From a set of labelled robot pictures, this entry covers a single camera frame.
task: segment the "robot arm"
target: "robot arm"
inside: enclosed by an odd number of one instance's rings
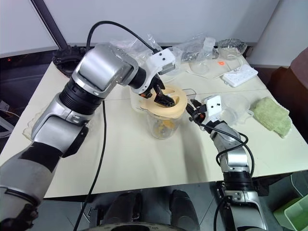
[[[227,205],[223,209],[223,219],[226,227],[230,230],[246,231],[268,230],[260,200],[254,189],[247,154],[243,147],[238,147],[240,143],[226,132],[241,139],[240,134],[230,128],[224,121],[219,120],[221,112],[220,96],[212,96],[205,99],[205,104],[192,100],[192,104],[187,104],[186,110],[192,116],[191,121],[198,125],[208,125],[207,128],[200,126],[202,130],[210,134],[219,153],[227,150],[219,156],[221,171],[224,176],[224,183],[218,193],[220,197],[228,197]]]
[[[172,98],[161,91],[165,87],[157,73],[174,69],[174,64],[168,49],[152,55],[142,67],[109,43],[87,52],[35,123],[33,143],[0,168],[1,230],[31,228],[60,158],[77,152],[88,133],[86,124],[116,84],[129,85],[144,98],[151,97],[154,88],[157,103],[173,106]]]

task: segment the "white plastic cup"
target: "white plastic cup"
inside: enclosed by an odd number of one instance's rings
[[[229,126],[244,124],[254,115],[249,109],[250,102],[244,96],[237,93],[223,95],[220,120],[224,120]]]

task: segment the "yellow lid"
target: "yellow lid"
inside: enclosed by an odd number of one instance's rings
[[[162,92],[174,100],[175,105],[173,107],[164,107],[154,102],[156,92],[152,89],[152,97],[143,101],[141,108],[146,109],[157,116],[179,118],[185,111],[187,105],[186,93],[174,86],[165,86],[165,88],[166,89],[162,90]]]

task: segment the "white wall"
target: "white wall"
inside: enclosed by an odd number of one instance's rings
[[[44,0],[69,44],[85,45],[91,26],[119,22],[141,37],[152,33],[163,45],[207,32],[216,40],[256,43],[279,0]],[[104,25],[92,42],[128,39],[120,28]],[[0,0],[0,57],[56,49],[30,0]]]
[[[0,1],[0,58],[57,49],[30,1]]]
[[[278,0],[44,0],[68,43],[84,45],[91,26],[102,20],[121,23],[143,38],[159,43],[184,42],[201,32],[216,40],[239,38],[256,43]],[[103,25],[93,43],[131,36]]]
[[[247,61],[289,66],[308,47],[308,0],[281,0]]]

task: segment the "power cord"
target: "power cord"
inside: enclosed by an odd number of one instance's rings
[[[230,200],[229,196],[225,196],[217,205],[215,214],[214,214],[214,231],[217,231],[217,216],[221,206],[224,206],[227,200]]]
[[[217,156],[216,156],[216,162],[217,162],[217,164],[220,166],[219,157],[220,157],[222,154],[227,153],[227,152],[230,152],[230,151],[233,151],[233,150],[235,150],[235,149],[237,149],[237,148],[240,148],[240,147],[245,147],[246,150],[248,151],[249,155],[250,155],[250,158],[251,158],[251,171],[250,171],[250,176],[252,177],[252,175],[253,175],[253,173],[254,173],[254,171],[255,171],[255,159],[254,159],[254,156],[252,155],[252,152],[251,152],[250,148],[246,145],[246,144],[248,143],[248,137],[247,137],[246,135],[244,135],[244,134],[242,134],[242,133],[239,132],[239,134],[240,134],[241,136],[245,137],[245,141],[243,142],[241,139],[237,138],[236,136],[233,136],[233,135],[230,134],[230,133],[227,133],[227,132],[225,132],[225,131],[222,131],[222,130],[220,130],[220,129],[214,128],[214,127],[209,126],[209,125],[205,125],[205,124],[199,123],[199,122],[194,118],[195,115],[197,115],[197,111],[195,111],[195,112],[192,114],[192,119],[193,119],[193,121],[194,121],[197,125],[202,126],[202,127],[204,127],[204,128],[208,128],[208,129],[214,130],[214,131],[219,132],[219,133],[221,133],[221,134],[225,134],[225,135],[227,135],[227,136],[230,136],[231,138],[235,139],[236,141],[238,141],[238,142],[240,143],[239,145],[237,145],[237,146],[235,146],[235,147],[233,147],[233,148],[229,148],[229,149],[226,149],[226,150],[224,150],[224,151],[218,153]]]
[[[150,50],[152,50],[155,53],[158,53],[159,50],[158,49],[155,49],[153,47],[151,47],[146,41],[144,41],[142,38],[140,38],[136,33],[134,33],[133,31],[131,31],[130,29],[128,29],[127,27],[119,24],[119,23],[116,23],[116,22],[112,22],[112,21],[100,21],[100,22],[97,22],[96,24],[94,24],[89,32],[89,35],[88,35],[88,38],[87,38],[87,47],[86,47],[86,50],[88,51],[90,49],[90,43],[91,43],[91,38],[92,38],[92,34],[94,32],[94,30],[100,26],[100,25],[103,25],[103,24],[111,24],[111,25],[115,25],[115,26],[118,26],[124,30],[126,30],[127,32],[131,33],[133,36],[135,36],[138,40],[140,40],[145,46],[147,46],[147,48],[149,48]]]
[[[81,217],[85,211],[85,208],[86,208],[86,205],[87,203],[89,202],[89,199],[90,199],[90,196],[91,196],[91,193],[93,191],[93,188],[95,186],[95,183],[96,183],[96,180],[98,178],[98,175],[100,173],[100,170],[101,170],[101,166],[102,166],[102,162],[103,162],[103,156],[104,156],[104,152],[105,152],[105,147],[106,147],[106,135],[107,135],[107,122],[106,122],[106,110],[105,110],[105,101],[103,101],[103,118],[104,118],[104,140],[103,140],[103,150],[102,150],[102,153],[101,153],[101,158],[100,158],[100,162],[98,164],[98,167],[97,167],[97,171],[96,171],[96,174],[95,174],[95,177],[94,177],[94,180],[93,180],[93,183],[91,185],[91,188],[88,192],[88,195],[85,199],[85,202],[83,203],[82,207],[81,207],[81,210],[80,210],[80,213],[78,215],[78,218],[77,218],[77,221],[75,223],[75,226],[74,226],[74,231],[77,230],[78,228],[78,225],[80,223],[80,220],[81,220]]]
[[[112,21],[100,21],[100,22],[97,22],[96,24],[94,24],[88,34],[88,38],[87,38],[87,51],[90,49],[90,43],[91,43],[91,38],[92,38],[92,34],[94,32],[94,30],[99,26],[99,25],[103,25],[103,24],[111,24],[111,25],[115,25],[115,26],[118,26],[126,31],[128,31],[129,33],[131,33],[133,36],[135,36],[137,39],[139,39],[145,46],[147,46],[150,50],[152,50],[154,53],[157,53],[159,52],[159,50],[151,47],[149,44],[147,44],[142,38],[140,38],[137,34],[135,34],[134,32],[132,32],[130,29],[126,28],[125,26],[119,24],[119,23],[116,23],[116,22],[112,22]],[[102,161],[103,161],[103,156],[104,156],[104,152],[105,152],[105,147],[106,147],[106,135],[107,135],[107,122],[106,122],[106,111],[105,111],[105,101],[103,101],[103,118],[104,118],[104,139],[103,139],[103,150],[102,150],[102,153],[101,153],[101,158],[100,158],[100,162],[98,164],[98,168],[97,168],[97,171],[96,171],[96,174],[95,174],[95,177],[94,177],[94,180],[93,180],[93,183],[91,185],[91,188],[88,192],[88,195],[83,203],[83,205],[81,206],[81,210],[80,210],[80,213],[78,215],[78,218],[77,218],[77,221],[75,223],[75,226],[74,226],[74,231],[77,230],[78,226],[79,226],[79,223],[80,223],[80,220],[81,220],[81,217],[83,216],[84,214],[84,211],[85,211],[85,208],[86,208],[86,205],[87,203],[89,202],[89,199],[90,199],[90,196],[92,194],[92,191],[93,191],[93,188],[95,186],[95,183],[96,183],[96,180],[98,178],[98,175],[100,173],[100,170],[101,170],[101,166],[102,166]]]
[[[6,110],[3,110],[3,109],[0,109],[0,111],[6,112],[6,113],[9,113],[9,114],[12,114],[12,115],[14,115],[14,116],[20,118],[20,116],[19,116],[18,114],[15,114],[14,112],[6,111]]]

